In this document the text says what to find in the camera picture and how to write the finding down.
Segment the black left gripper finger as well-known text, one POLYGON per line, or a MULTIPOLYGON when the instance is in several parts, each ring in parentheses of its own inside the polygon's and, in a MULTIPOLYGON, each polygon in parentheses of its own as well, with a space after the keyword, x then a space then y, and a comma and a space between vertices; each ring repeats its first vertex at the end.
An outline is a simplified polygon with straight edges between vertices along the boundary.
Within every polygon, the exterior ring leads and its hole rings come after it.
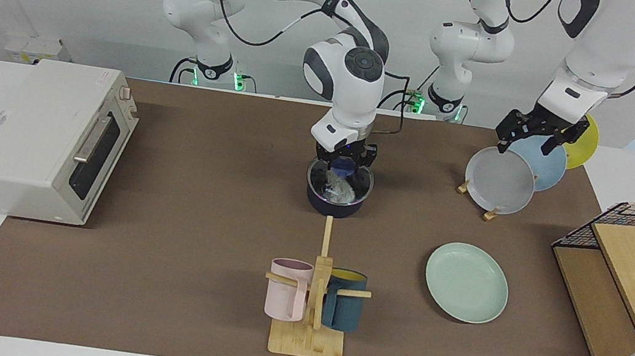
POLYGON ((518 133, 519 130, 515 127, 507 127, 502 125, 496 127, 495 134, 497 134, 498 138, 497 148, 500 154, 504 154, 506 151, 508 151, 512 143, 517 140, 518 133))
POLYGON ((555 149, 557 149, 558 147, 560 147, 562 144, 565 143, 565 139, 563 136, 555 136, 552 135, 550 137, 548 137, 547 140, 545 140, 545 142, 543 143, 543 147, 542 147, 542 154, 544 156, 548 156, 548 154, 551 154, 551 152, 553 152, 555 149))

